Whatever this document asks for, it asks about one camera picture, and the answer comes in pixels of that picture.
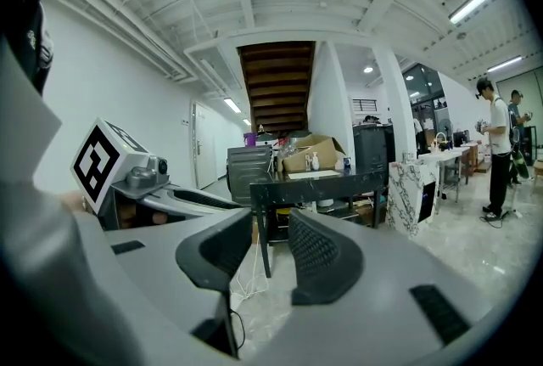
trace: wooden staircase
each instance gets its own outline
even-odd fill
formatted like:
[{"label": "wooden staircase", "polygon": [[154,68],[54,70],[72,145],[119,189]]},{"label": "wooden staircase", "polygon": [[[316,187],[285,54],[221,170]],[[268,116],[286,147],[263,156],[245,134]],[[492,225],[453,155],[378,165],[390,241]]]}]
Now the wooden staircase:
[{"label": "wooden staircase", "polygon": [[251,125],[279,137],[307,128],[314,42],[275,42],[239,48],[251,105]]}]

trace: tiled floor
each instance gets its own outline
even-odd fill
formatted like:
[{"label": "tiled floor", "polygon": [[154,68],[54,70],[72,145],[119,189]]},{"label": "tiled floor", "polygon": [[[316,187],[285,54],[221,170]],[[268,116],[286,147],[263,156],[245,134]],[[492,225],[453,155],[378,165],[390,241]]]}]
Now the tiled floor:
[{"label": "tiled floor", "polygon": [[[530,271],[534,254],[540,252],[543,242],[543,181],[535,190],[530,181],[518,187],[516,207],[523,217],[512,214],[501,228],[492,228],[479,220],[481,207],[488,204],[489,182],[490,173],[471,177],[469,185],[461,186],[458,203],[451,198],[454,195],[443,200],[439,215],[422,229],[415,241],[475,283],[491,303],[496,304],[520,289]],[[216,188],[224,192],[226,184],[218,183]],[[504,207],[510,207],[511,202],[512,192],[508,192]],[[386,230],[387,226],[382,225],[381,229]],[[273,275],[269,284],[264,275],[259,276],[264,272],[260,250],[254,267],[254,245],[239,273],[240,283],[246,288],[255,268],[258,276],[255,290],[266,291],[241,304],[239,296],[232,296],[232,304],[237,305],[244,321],[246,340],[240,350],[243,359],[251,358],[277,333],[291,309],[290,292],[296,285],[294,259],[286,244],[269,250]],[[231,288],[234,292],[241,292],[236,279]],[[236,318],[233,322],[237,338],[241,341],[239,322]]]}]

